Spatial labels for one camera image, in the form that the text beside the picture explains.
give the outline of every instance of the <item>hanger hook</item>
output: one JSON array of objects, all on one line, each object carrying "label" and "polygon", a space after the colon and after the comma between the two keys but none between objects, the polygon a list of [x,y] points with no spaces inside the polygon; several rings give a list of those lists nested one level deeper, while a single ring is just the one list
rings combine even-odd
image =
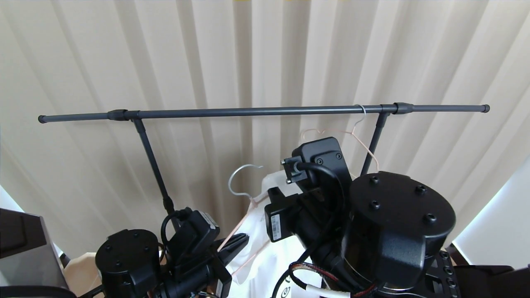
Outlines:
[{"label": "hanger hook", "polygon": [[356,106],[360,106],[361,109],[363,109],[363,113],[364,113],[364,115],[363,115],[363,117],[362,117],[359,121],[355,122],[355,124],[354,124],[354,128],[351,130],[352,133],[354,132],[355,127],[357,126],[357,124],[363,122],[363,121],[364,121],[364,118],[366,118],[366,109],[364,108],[364,106],[363,106],[362,104],[356,104]]},{"label": "hanger hook", "polygon": [[230,190],[230,192],[234,195],[234,196],[247,196],[249,199],[252,199],[252,196],[247,194],[246,192],[235,192],[233,189],[232,189],[232,179],[234,179],[234,176],[237,174],[237,172],[241,171],[242,169],[244,168],[248,168],[248,167],[254,167],[254,168],[262,168],[263,166],[262,165],[255,165],[255,164],[244,164],[242,166],[240,166],[239,168],[237,168],[237,170],[235,170],[232,175],[230,175],[230,178],[228,179],[228,189]]}]

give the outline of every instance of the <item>beige curtain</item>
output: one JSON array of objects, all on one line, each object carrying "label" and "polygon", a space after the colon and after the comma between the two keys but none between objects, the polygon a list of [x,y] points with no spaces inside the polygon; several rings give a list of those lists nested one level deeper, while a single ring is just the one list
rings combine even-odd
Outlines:
[{"label": "beige curtain", "polygon": [[[490,104],[483,113],[392,115],[376,156],[443,194],[452,238],[530,152],[530,2],[0,1],[1,176],[71,257],[112,233],[159,234],[161,196],[134,126],[40,124],[113,109]],[[309,128],[360,115],[145,120],[176,208],[226,234]],[[358,125],[369,143],[376,115]],[[365,152],[342,144],[352,173]],[[320,137],[308,133],[307,139]]]}]

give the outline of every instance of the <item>white garment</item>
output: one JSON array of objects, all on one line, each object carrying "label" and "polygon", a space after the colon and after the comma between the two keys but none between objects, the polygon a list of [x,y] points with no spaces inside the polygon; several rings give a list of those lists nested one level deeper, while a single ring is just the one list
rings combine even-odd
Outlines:
[{"label": "white garment", "polygon": [[[286,176],[283,171],[267,175],[261,183],[261,194],[254,200],[256,202],[260,201],[267,195],[267,190],[275,186],[278,186],[285,196],[301,193],[300,188],[296,184],[287,185],[285,179]],[[265,206],[269,203],[270,199],[267,197],[257,208],[250,210],[251,208],[249,207],[249,217],[237,231],[237,233],[246,233],[249,236],[249,244],[226,266],[228,272],[236,271],[269,240],[264,211]],[[276,281],[285,272],[289,264],[296,261],[304,253],[304,250],[296,236],[291,236],[276,243],[268,243],[252,261],[242,268],[236,276],[233,276],[229,297],[271,297]],[[316,273],[299,270],[296,272],[296,276],[305,283],[320,287],[321,278]],[[306,293],[292,281],[284,281],[277,297],[316,298],[318,295]]]}]

